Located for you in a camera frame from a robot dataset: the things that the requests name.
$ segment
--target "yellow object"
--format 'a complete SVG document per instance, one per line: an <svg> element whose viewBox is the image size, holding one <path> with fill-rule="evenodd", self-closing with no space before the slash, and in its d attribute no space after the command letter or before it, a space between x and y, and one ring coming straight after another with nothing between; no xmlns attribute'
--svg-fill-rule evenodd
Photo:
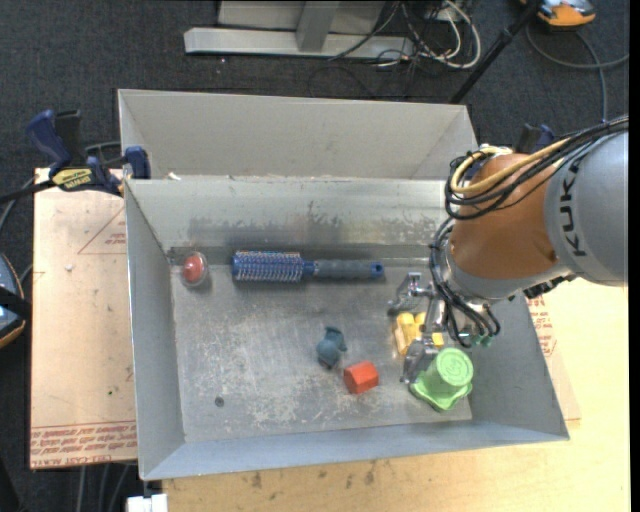
<svg viewBox="0 0 640 512"><path fill-rule="evenodd" d="M539 12L538 16L552 29L573 29L592 22L595 12L581 13L571 5L561 3L551 8L551 13Z"/></svg>
<svg viewBox="0 0 640 512"><path fill-rule="evenodd" d="M444 347L444 338L442 337L442 333L441 332L434 332L431 335L431 339L433 340L433 344L437 347L437 348L442 348Z"/></svg>
<svg viewBox="0 0 640 512"><path fill-rule="evenodd" d="M420 326L424 324L426 313L400 313L396 318L397 328L394 330L396 345L401 355L407 353L411 342L420 336Z"/></svg>

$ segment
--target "brush bristles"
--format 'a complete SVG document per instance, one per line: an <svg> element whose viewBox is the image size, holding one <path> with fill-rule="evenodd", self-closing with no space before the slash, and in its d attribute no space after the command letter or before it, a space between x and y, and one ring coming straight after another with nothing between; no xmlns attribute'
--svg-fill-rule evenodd
<svg viewBox="0 0 640 512"><path fill-rule="evenodd" d="M304 260L296 252L238 251L233 257L237 281L297 283L303 269Z"/></svg>

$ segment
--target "blue object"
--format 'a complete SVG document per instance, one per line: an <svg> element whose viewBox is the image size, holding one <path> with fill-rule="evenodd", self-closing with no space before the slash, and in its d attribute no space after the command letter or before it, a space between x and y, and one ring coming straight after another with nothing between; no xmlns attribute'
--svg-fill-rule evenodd
<svg viewBox="0 0 640 512"><path fill-rule="evenodd" d="M151 166L147 159L147 153L140 146L130 146L125 149L124 158L131 166L134 178L144 180L151 178Z"/></svg>
<svg viewBox="0 0 640 512"><path fill-rule="evenodd" d="M62 139L56 133L54 119L53 110L45 110L35 116L27 125L27 136L33 145L53 159L49 171L50 178L71 162L71 153L67 151Z"/></svg>
<svg viewBox="0 0 640 512"><path fill-rule="evenodd" d="M316 345L316 352L318 353L318 361L320 364L331 369L340 361L342 352L346 351L347 345L344 342L342 332L335 327L327 327L324 338Z"/></svg>
<svg viewBox="0 0 640 512"><path fill-rule="evenodd" d="M53 159L49 166L49 179L62 190L96 190L116 196L122 195L122 181L103 167L97 157L88 157L84 166L69 166L72 156L62 138L56 133L53 110L45 110L36 115L27 125L26 132L33 145ZM124 156L131 165L134 178L151 177L147 155L140 146L127 148Z"/></svg>
<svg viewBox="0 0 640 512"><path fill-rule="evenodd" d="M540 134L538 142L536 142L534 153L551 144L556 138L555 134L548 126L541 124L540 130L542 131L542 133Z"/></svg>
<svg viewBox="0 0 640 512"><path fill-rule="evenodd" d="M298 283L303 277L326 279L378 279L384 275L379 261L304 260L297 252L237 251L231 261L237 281Z"/></svg>

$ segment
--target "black cord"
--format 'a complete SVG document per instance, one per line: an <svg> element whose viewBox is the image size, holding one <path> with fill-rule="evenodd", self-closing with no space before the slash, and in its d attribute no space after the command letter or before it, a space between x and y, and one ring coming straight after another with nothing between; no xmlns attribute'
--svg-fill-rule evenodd
<svg viewBox="0 0 640 512"><path fill-rule="evenodd" d="M32 176L31 178L29 178L24 185L22 185L21 190L24 190L26 188L28 188L32 183L33 180L35 180L35 176ZM9 213L11 213L11 210L13 209L13 207L16 204L16 201L18 199L13 199L12 201L9 202L9 204L7 204L7 206L5 206L4 211L2 212L2 215L0 216L0 233L2 232L2 228L4 227L4 223L7 220L7 217L9 217Z"/></svg>
<svg viewBox="0 0 640 512"><path fill-rule="evenodd" d="M87 479L87 466L80 469L80 482L78 483L78 498L76 500L76 512L82 511L82 499L84 498L84 487Z"/></svg>
<svg viewBox="0 0 640 512"><path fill-rule="evenodd" d="M452 230L452 224L453 218L449 217L436 230L429 254L429 270L431 271L434 288L438 293L438 296L445 303L445 324L447 325L449 335L461 346L470 348L469 343L467 343L461 336L460 330L455 320L455 315L453 312L454 309L459 310L467 318L469 318L469 320L471 320L476 325L476 329L481 336L484 336L485 333L487 333L489 336L495 336L496 334L498 334L498 332L500 332L500 324L498 323L493 313L491 313L488 305L485 304L483 307L493 325L480 313L471 308L458 294L453 292L453 290L451 290L446 281L443 279L440 271L440 266L437 261L437 253L444 249L445 242Z"/></svg>
<svg viewBox="0 0 640 512"><path fill-rule="evenodd" d="M111 501L109 502L109 508L107 509L107 512L113 512L114 507L116 506L116 502L120 498L120 490L122 489L122 485L124 484L124 480L127 477L127 473L129 472L130 468L131 468L131 465L125 464L124 469L122 470L122 474L118 479L118 483L116 484L116 487L113 490L113 495L111 496Z"/></svg>
<svg viewBox="0 0 640 512"><path fill-rule="evenodd" d="M16 199L20 199L21 197L33 195L36 192L40 192L41 190L46 190L55 186L55 183L53 183L52 181L43 181L42 183L31 185L30 187L22 188L15 192L10 192L8 194L0 196L0 204L8 203L9 201L15 201Z"/></svg>
<svg viewBox="0 0 640 512"><path fill-rule="evenodd" d="M600 89L602 91L602 121L607 119L608 110L609 110L609 105L608 105L609 101L608 101L608 97L607 97L607 85L606 85L606 80L605 80L605 76L604 76L604 70L612 68L612 67L615 67L615 66L618 66L620 64L623 64L624 62L629 60L629 54L627 53L626 55L622 56L621 58L612 60L610 62L600 62L600 59L598 58L598 55L596 54L595 50L593 49L593 46L591 46L589 41L587 41L587 39L580 32L576 32L576 36L578 37L578 39L580 39L582 44L587 48L587 50L591 54L591 58L593 59L594 64L577 64L577 63L574 63L574 62L566 62L566 61L557 59L557 58L549 55L548 53L546 53L544 50L542 50L542 48L540 48L535 43L535 41L533 40L533 37L531 36L531 30L530 30L529 26L526 27L526 35L527 35L527 39L528 39L529 43L531 44L531 46L533 47L533 49L536 52L538 52L540 55L542 55L544 58L550 60L551 62L554 62L555 64L559 64L561 66L568 67L568 68L571 68L571 69L578 69L578 70L583 70L583 71L593 71L593 70L595 70L595 71L598 72L598 76L600 78Z"/></svg>
<svg viewBox="0 0 640 512"><path fill-rule="evenodd" d="M109 148L115 148L115 149L118 149L118 152L120 152L121 147L122 147L122 144L120 143L120 141L112 140L109 142L100 142L98 144L92 144L91 146L87 146L86 148L84 148L84 150L87 153L87 155L92 155L93 153L97 153L96 156L98 160L100 160L100 163L103 166L109 166L114 163L123 163L124 156L118 155L115 158L107 159L105 157L104 150Z"/></svg>
<svg viewBox="0 0 640 512"><path fill-rule="evenodd" d="M26 269L24 269L22 274L20 274L19 279L20 279L21 285L24 285L24 282L27 279L27 276L31 273L32 270L33 270L33 265L29 265Z"/></svg>
<svg viewBox="0 0 640 512"><path fill-rule="evenodd" d="M549 155L540 159L529 169L521 173L509 185L499 187L498 185L500 185L500 183L494 184L492 187L488 188L486 191L480 192L472 196L467 196L467 195L461 196L459 194L453 193L451 189L452 176L450 176L445 184L445 209L447 210L447 213L456 220L475 219L475 218L481 217L482 215L486 215L489 212L495 211L501 207L501 205L508 199L510 194L517 187L519 187L524 182L528 181L529 179L541 173L549 165L557 162L560 158L564 158L565 156L571 153L574 153L580 149L586 151L599 138L608 134L612 134L612 133L616 133L616 132L628 129L628 124L629 124L629 116L625 115L617 119L614 119L612 121L600 123L594 127L587 128L586 130L577 132L575 135L570 137L569 140L567 140L564 144L562 144L559 148L556 148ZM463 178L464 176L460 176L459 181L460 182L463 181ZM471 213L460 213L459 211L455 211L453 209L454 206L479 205L480 203L486 203L490 200L494 200L494 201L488 205L485 204L484 206L482 206L482 208L475 209L475 211ZM518 202L519 201L516 201L509 205L505 205L501 209L514 206Z"/></svg>
<svg viewBox="0 0 640 512"><path fill-rule="evenodd" d="M100 492L98 494L98 512L104 511L104 495L107 489L107 480L109 478L109 468L111 464L105 464L102 470L102 478L100 480Z"/></svg>
<svg viewBox="0 0 640 512"><path fill-rule="evenodd" d="M311 75L309 75L309 78L307 79L307 91L309 92L310 97L317 98L315 90L313 88L313 80L316 78L316 76L318 76L320 73L324 73L331 70L340 71L341 73L345 73L347 76L349 76L367 93L368 99L376 98L375 93L371 89L369 89L369 87L362 80L360 80L353 71L351 71L350 69L344 66L338 66L338 65L324 66L324 67L318 68L313 73L311 73Z"/></svg>
<svg viewBox="0 0 640 512"><path fill-rule="evenodd" d="M355 52L358 48L362 47L365 43L367 43L368 41L371 40L371 38L373 38L375 35L379 34L382 30L384 30L384 28L389 25L389 23L391 23L391 20L393 20L393 18L395 17L396 13L398 12L398 8L400 7L400 3L401 2L394 2L393 3L393 7L391 9L391 14L389 14L389 16L387 17L387 19L375 30L371 31L367 36L365 36L360 42L358 42L357 44L355 44L354 46L352 46L351 48L340 52L337 55L334 55L332 57L329 58L329 61L334 61L334 60L338 60L338 59L342 59L343 57L346 57L347 55L352 54L353 52Z"/></svg>
<svg viewBox="0 0 640 512"><path fill-rule="evenodd" d="M0 306L23 319L31 318L31 303L4 286L0 286Z"/></svg>

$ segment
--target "wire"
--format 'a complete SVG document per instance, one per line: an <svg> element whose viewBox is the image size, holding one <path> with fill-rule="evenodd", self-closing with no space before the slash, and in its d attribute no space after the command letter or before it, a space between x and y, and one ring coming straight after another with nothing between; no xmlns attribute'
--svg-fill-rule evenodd
<svg viewBox="0 0 640 512"><path fill-rule="evenodd" d="M475 47L475 55L473 56L473 58L468 61L468 62L464 62L464 63L456 63L456 62L451 62L451 59L455 56L458 55L458 53L460 52L461 49L461 37L460 37L460 32L458 31L455 23L453 22L453 20L451 20L451 17L449 16L449 20L451 22L451 26L454 27L454 34L456 35L456 48L453 51L445 51L443 53L436 53L434 52L429 45L424 41L424 39L420 36L420 34L418 34L418 32L415 29L415 26L413 25L413 23L411 22L410 18L409 18L409 13L407 11L406 8L406 2L403 2L401 5L402 8L402 14L404 16L405 19L405 23L407 25L407 28L409 30L409 32L411 33L411 35L413 36L413 41L414 43L418 46L419 50L420 50L420 55L422 57L431 59L431 60L435 60L437 62L442 63L443 65L449 67L449 68L453 68L453 69L470 69L472 67L474 67L479 61L480 58L482 56L482 42L480 39L480 34L478 33L475 25L471 22L471 18L469 18L469 16L467 16L467 14L460 9L460 7L458 7L455 3L449 1L449 0L445 0L445 4L455 10L458 15L462 18L462 20L469 26L469 28L471 29L471 34L473 36L473 46Z"/></svg>
<svg viewBox="0 0 640 512"><path fill-rule="evenodd" d="M561 66L566 66L566 67L570 67L570 68L573 68L573 69L585 69L585 70L606 69L606 68L612 68L614 66L618 66L618 65L626 62L627 60L629 60L629 54L627 53L626 55L623 55L619 59L615 59L615 60L612 60L610 62L597 62L595 64L578 64L578 63L575 63L575 62L563 61L563 60L557 59L555 57L552 57L551 55L546 53L542 48L540 48L535 43L535 41L531 37L531 30L529 28L529 25L527 25L527 27L525 28L525 33L527 35L527 39L531 43L531 46L533 46L534 50L536 50L540 55L542 55L546 59L549 59L551 62L555 62L556 64L560 64Z"/></svg>
<svg viewBox="0 0 640 512"><path fill-rule="evenodd" d="M109 142L101 142L99 144L92 144L90 146L87 146L86 148L84 148L85 152L87 154L91 154L93 152L97 152L98 155L98 159L100 160L100 163L102 165L108 166L114 163L122 163L124 160L124 157L122 155L118 155L115 158L111 158L111 159L106 159L104 156L104 150L107 148L118 148L120 149L122 147L122 144L120 143L120 141L118 140L112 140Z"/></svg>
<svg viewBox="0 0 640 512"><path fill-rule="evenodd" d="M82 510L82 498L84 498L84 484L87 479L87 466L82 466L80 470L80 483L78 484L78 498L76 500L76 512Z"/></svg>
<svg viewBox="0 0 640 512"><path fill-rule="evenodd" d="M370 99L373 99L376 97L375 93L371 89L369 89L369 87L362 80L360 80L353 71L351 71L348 68L345 68L344 66L338 66L338 65L324 66L324 67L318 68L313 73L311 73L311 75L309 75L309 78L307 78L307 91L309 92L309 96L311 96L312 98L317 98L316 92L313 88L313 80L320 73L330 71L330 70L336 70L336 71L345 73L351 79L353 79L360 87L362 87L362 89L367 93L367 96Z"/></svg>
<svg viewBox="0 0 640 512"><path fill-rule="evenodd" d="M440 264L438 262L438 253L444 250L447 243L448 236L451 233L453 224L453 218L449 217L445 220L440 227L436 230L433 238L433 242L430 246L431 251L429 253L429 270L431 271L432 282L438 296L445 303L445 323L447 325L447 331L449 335L456 340L464 348L470 348L469 345L461 336L460 329L453 310L456 309L463 313L469 320L471 320L481 336L487 333L488 336L495 336L500 332L500 324L496 317L491 313L488 304L484 304L483 308L486 312L488 319L482 316L469 306L457 293L455 293L447 284Z"/></svg>
<svg viewBox="0 0 640 512"><path fill-rule="evenodd" d="M28 181L26 181L24 183L24 185L22 185L22 187L20 188L21 190L25 190L27 189L29 186L31 186L31 184L33 183L33 181L36 179L35 176L32 176L31 178L29 178ZM5 206L4 211L2 212L2 216L0 216L0 232L2 232L2 228L4 227L4 223L7 220L7 217L9 216L9 213L11 212L11 209L13 208L13 206L16 204L16 201L18 199L13 199L12 201L10 201L7 206Z"/></svg>
<svg viewBox="0 0 640 512"><path fill-rule="evenodd" d="M586 130L577 132L574 135L567 137L556 144L552 144L544 148L548 149L548 151L541 150L534 153L533 155L530 155L531 158L527 158L526 160L522 160L518 163L519 167L518 165L509 166L505 169L509 172L497 173L496 175L501 176L501 181L496 182L494 180L493 182L489 183L484 182L483 180L483 182L480 182L480 184L482 185L484 183L485 186L480 187L481 191L472 196L468 196L466 192L468 190L477 192L477 189L461 186L461 182L464 177L464 170L462 173L457 172L458 167L460 166L460 159L455 159L452 162L452 166L457 166L456 171L452 173L451 177L445 184L445 208L447 210L447 213L449 213L449 215L455 219L465 220L477 218L481 215L485 215L490 211L496 210L506 201L510 194L525 181L532 179L534 176L537 176L551 165L555 166L552 174L557 172L557 170L560 168L559 162L562 161L567 155L574 154L575 161L577 161L579 155L577 155L576 152L579 152L581 150L583 153L586 153L589 150L589 147L601 137L608 134L628 130L628 126L629 116L625 115L612 121L600 123L591 128L587 128ZM511 176L516 171L522 170L524 165L528 165L532 162L533 165L528 169L523 170L523 172L512 182L504 184L504 180L507 177ZM495 199L495 201L488 206L485 204L482 208L477 208L473 213L460 213L453 211L452 208L452 206L479 205L480 203L486 203L487 201L492 199ZM514 204L517 204L517 202L519 201L504 206L504 208L511 207Z"/></svg>
<svg viewBox="0 0 640 512"><path fill-rule="evenodd" d="M582 41L582 44L586 46L587 50L589 50L589 53L591 54L593 61L598 66L598 76L600 77L600 90L602 91L602 118L601 119L602 121L604 121L607 118L607 112L609 111L609 99L607 97L607 83L604 78L604 68L600 65L600 59L598 58L598 55L596 54L595 50L589 44L589 42L584 38L584 36L580 33L577 33L577 36Z"/></svg>
<svg viewBox="0 0 640 512"><path fill-rule="evenodd" d="M593 70L598 71L598 76L600 78L600 89L602 91L602 118L601 119L603 121L607 119L608 111L609 111L609 105L608 105L609 101L607 97L607 85L605 81L604 70L623 64L624 62L629 60L629 54L627 53L626 55L623 55L619 59L615 59L610 62L600 62L600 59L598 58L598 55L593 49L593 46L591 46L589 41L587 41L587 39L582 34L580 34L580 32L576 32L576 36L580 39L582 44L587 48L587 50L591 54L594 64L577 64L574 62L566 62L566 61L557 59L555 57L552 57L551 55L546 53L544 50L542 50L542 48L540 48L533 40L531 36L531 29L529 26L526 27L525 32L527 35L527 39L529 40L529 43L531 44L531 46L533 46L534 50L536 50L540 55L550 60L551 62L554 62L556 64L559 64L561 66L565 66L571 69L578 69L583 71L593 71Z"/></svg>
<svg viewBox="0 0 640 512"><path fill-rule="evenodd" d="M55 187L56 184L51 181L43 181L42 183L36 183L35 185L28 186L26 188L21 188L20 190L16 190L14 192L9 192L8 194L4 194L0 196L0 204L8 203L10 201L14 201L15 199L20 199L21 197L33 195L36 192L40 192L41 190L47 190L48 188Z"/></svg>
<svg viewBox="0 0 640 512"><path fill-rule="evenodd" d="M102 471L102 479L100 480L100 493L98 494L98 512L103 512L104 510L104 493L107 489L107 479L109 477L109 468L111 464L105 464L104 470Z"/></svg>
<svg viewBox="0 0 640 512"><path fill-rule="evenodd" d="M26 269L24 269L24 272L22 272L22 274L20 274L20 284L24 284L24 281L27 279L27 276L29 275L29 273L33 270L33 265L29 265Z"/></svg>
<svg viewBox="0 0 640 512"><path fill-rule="evenodd" d="M371 40L371 38L373 38L375 35L379 34L382 30L384 30L387 25L389 25L389 23L391 23L391 20L393 20L393 18L395 17L396 13L398 12L398 8L400 7L400 2L394 2L393 3L393 7L391 9L391 14L389 14L389 16L387 17L387 19L382 23L382 25L380 25L378 28L376 28L375 30L371 31L367 36L365 36L358 44L355 44L354 46L352 46L351 48L348 48L347 50L340 52L337 55L334 55L332 57L329 58L329 61L334 61L334 60L338 60L338 59L342 59L343 57L346 57L347 55L352 54L353 52L355 52L357 49L359 49L360 47L362 47L365 43L367 43L369 40Z"/></svg>
<svg viewBox="0 0 640 512"><path fill-rule="evenodd" d="M120 490L122 489L122 485L124 484L124 479L126 478L130 468L131 465L125 464L124 469L122 470L122 474L118 479L118 483L116 484L116 488L113 491L113 495L111 496L111 501L109 502L109 508L107 509L107 512L113 512L114 507L116 506L116 501L118 501L118 498L120 497Z"/></svg>

